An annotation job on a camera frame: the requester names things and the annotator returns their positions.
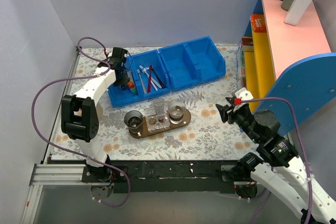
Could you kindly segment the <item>dark smoked plastic cup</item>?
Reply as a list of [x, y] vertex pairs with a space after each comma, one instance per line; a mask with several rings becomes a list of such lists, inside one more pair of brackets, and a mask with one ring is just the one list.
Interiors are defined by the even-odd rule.
[[137, 134], [143, 129], [143, 115], [140, 111], [132, 110], [124, 116], [124, 123], [131, 133]]

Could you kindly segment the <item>clear textured acrylic holder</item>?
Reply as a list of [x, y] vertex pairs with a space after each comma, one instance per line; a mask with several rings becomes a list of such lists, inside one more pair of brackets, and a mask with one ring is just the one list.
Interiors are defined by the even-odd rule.
[[160, 130], [166, 130], [170, 127], [170, 119], [166, 107], [165, 107], [165, 118], [163, 122], [158, 121], [155, 114], [155, 109], [151, 115], [145, 117], [145, 120], [149, 133], [158, 132]]

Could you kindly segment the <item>clear plastic cup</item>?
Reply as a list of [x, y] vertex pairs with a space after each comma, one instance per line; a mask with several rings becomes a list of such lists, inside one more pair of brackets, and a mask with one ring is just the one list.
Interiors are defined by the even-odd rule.
[[186, 110], [186, 105], [183, 101], [179, 99], [170, 101], [167, 105], [167, 111], [169, 113], [170, 122], [172, 124], [181, 123], [185, 110]]

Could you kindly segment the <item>white toothbrush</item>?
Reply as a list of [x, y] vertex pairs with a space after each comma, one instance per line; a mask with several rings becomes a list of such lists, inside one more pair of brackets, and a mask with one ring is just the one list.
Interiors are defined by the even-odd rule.
[[139, 65], [141, 71], [148, 77], [149, 83], [152, 85], [152, 87], [157, 91], [158, 87], [156, 85], [156, 82], [153, 81], [152, 77], [150, 76], [150, 74], [147, 72], [147, 69], [144, 68], [142, 65]]

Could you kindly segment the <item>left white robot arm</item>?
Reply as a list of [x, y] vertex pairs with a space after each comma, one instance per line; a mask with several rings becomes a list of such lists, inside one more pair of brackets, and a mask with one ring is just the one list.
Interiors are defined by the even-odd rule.
[[108, 181], [112, 170], [105, 165], [108, 155], [95, 137], [99, 130], [97, 104], [108, 87], [126, 85], [129, 77], [125, 69], [128, 51], [114, 47], [105, 62], [98, 64], [94, 78], [78, 90], [74, 95], [65, 95], [61, 100], [61, 130], [73, 139], [87, 157], [86, 167], [89, 173], [100, 182]]

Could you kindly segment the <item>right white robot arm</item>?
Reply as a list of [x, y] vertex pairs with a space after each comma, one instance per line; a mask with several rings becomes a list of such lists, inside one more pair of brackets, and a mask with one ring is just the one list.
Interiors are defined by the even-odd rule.
[[335, 223], [335, 200], [307, 172], [298, 151], [278, 133], [280, 123], [269, 110], [252, 114], [249, 105], [216, 105], [224, 123], [237, 124], [257, 144], [224, 174], [255, 180], [284, 202], [301, 223]]

